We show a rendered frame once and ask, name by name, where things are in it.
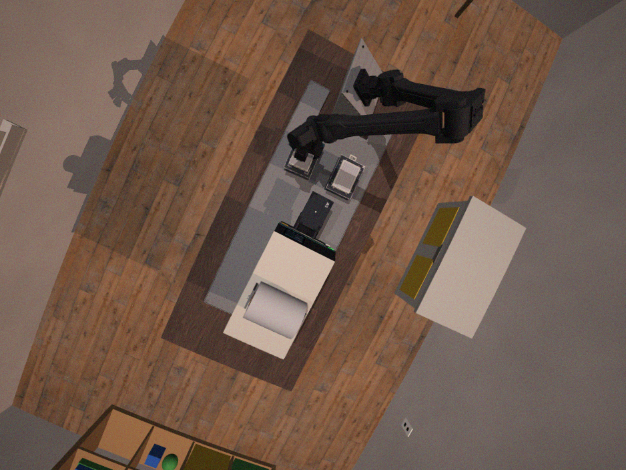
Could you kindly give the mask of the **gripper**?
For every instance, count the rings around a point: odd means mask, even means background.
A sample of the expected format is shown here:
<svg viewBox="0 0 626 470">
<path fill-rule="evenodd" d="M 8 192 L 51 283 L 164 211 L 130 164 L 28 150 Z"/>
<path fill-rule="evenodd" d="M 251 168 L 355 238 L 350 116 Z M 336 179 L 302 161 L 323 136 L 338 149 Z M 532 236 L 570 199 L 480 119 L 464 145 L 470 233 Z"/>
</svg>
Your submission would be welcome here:
<svg viewBox="0 0 626 470">
<path fill-rule="evenodd" d="M 289 145 L 290 145 L 290 144 L 289 144 Z M 325 144 L 323 144 L 323 143 L 320 141 L 320 139 L 318 139 L 318 142 L 317 142 L 317 144 L 316 144 L 316 147 L 314 148 L 314 151 L 312 151 L 312 150 L 310 150 L 310 151 L 309 151 L 309 153 L 310 153 L 310 154 L 313 154 L 313 155 L 314 155 L 313 159 L 320 158 L 321 153 L 322 153 L 322 151 L 323 151 L 323 149 L 324 149 L 324 146 L 325 146 Z M 293 148 L 291 145 L 290 145 L 290 147 L 291 147 L 293 150 L 295 150 L 295 148 Z"/>
</svg>

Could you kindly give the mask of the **grey cylinder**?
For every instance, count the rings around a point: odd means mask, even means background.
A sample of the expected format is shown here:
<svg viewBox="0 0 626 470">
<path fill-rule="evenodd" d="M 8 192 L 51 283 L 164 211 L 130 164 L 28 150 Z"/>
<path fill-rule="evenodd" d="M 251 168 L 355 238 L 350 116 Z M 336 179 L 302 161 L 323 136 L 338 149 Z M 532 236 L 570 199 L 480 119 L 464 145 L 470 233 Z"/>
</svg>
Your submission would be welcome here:
<svg viewBox="0 0 626 470">
<path fill-rule="evenodd" d="M 306 309 L 306 302 L 261 281 L 243 318 L 292 339 Z"/>
</svg>

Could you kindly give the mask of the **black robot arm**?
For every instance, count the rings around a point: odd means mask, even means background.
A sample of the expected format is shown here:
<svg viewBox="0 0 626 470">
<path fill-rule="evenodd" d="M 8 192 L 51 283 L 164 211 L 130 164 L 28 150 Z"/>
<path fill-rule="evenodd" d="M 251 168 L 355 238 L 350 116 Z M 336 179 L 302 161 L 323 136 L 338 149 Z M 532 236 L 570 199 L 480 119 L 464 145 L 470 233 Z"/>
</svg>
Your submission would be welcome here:
<svg viewBox="0 0 626 470">
<path fill-rule="evenodd" d="M 352 136 L 428 134 L 435 136 L 436 144 L 456 144 L 483 118 L 486 91 L 483 88 L 456 91 L 415 83 L 404 78 L 398 69 L 385 71 L 378 77 L 369 76 L 366 69 L 361 69 L 353 86 L 364 106 L 379 97 L 386 107 L 398 107 L 407 101 L 428 109 L 369 115 L 311 115 L 287 135 L 290 145 L 296 148 L 296 160 L 305 162 L 318 138 L 331 144 Z"/>
</svg>

